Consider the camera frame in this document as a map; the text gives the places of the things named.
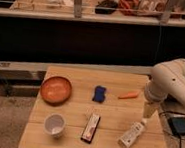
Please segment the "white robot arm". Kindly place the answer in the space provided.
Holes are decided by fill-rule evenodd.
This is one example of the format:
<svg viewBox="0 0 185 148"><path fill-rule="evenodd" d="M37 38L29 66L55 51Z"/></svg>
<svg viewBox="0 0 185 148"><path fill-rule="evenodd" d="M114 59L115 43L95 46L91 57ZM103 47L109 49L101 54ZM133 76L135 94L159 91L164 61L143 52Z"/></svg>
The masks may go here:
<svg viewBox="0 0 185 148"><path fill-rule="evenodd" d="M168 62L161 62L151 68L151 80L145 86L146 102L143 117L151 118L160 103L168 95L185 107L185 59L178 58Z"/></svg>

